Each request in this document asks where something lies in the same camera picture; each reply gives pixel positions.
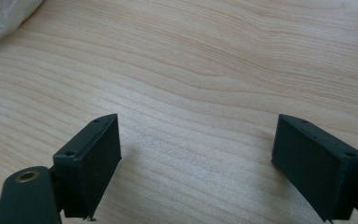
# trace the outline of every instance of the screw hole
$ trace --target screw hole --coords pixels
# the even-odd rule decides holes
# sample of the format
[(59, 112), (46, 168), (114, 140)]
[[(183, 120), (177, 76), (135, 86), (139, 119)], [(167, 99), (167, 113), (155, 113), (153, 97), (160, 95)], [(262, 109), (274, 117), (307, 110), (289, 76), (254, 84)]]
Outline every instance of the screw hole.
[(22, 173), (16, 177), (16, 181), (19, 183), (24, 183), (31, 181), (39, 176), (39, 172), (37, 171), (27, 171)]
[(67, 152), (65, 153), (65, 155), (67, 155), (67, 156), (73, 156), (73, 155), (75, 155), (75, 154), (76, 154), (76, 152), (73, 151), (73, 150), (67, 151)]
[(355, 157), (355, 156), (356, 156), (355, 154), (353, 154), (353, 153), (351, 153), (351, 152), (346, 152), (345, 155), (346, 155), (347, 157)]

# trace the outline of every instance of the light wood surface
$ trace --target light wood surface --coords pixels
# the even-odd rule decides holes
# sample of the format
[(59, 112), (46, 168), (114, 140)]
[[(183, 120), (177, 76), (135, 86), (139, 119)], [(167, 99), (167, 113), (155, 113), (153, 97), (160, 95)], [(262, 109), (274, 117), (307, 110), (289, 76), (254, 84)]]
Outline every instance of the light wood surface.
[(0, 190), (111, 113), (97, 223), (322, 223), (271, 149), (280, 113), (358, 148), (358, 1), (45, 1), (0, 41)]

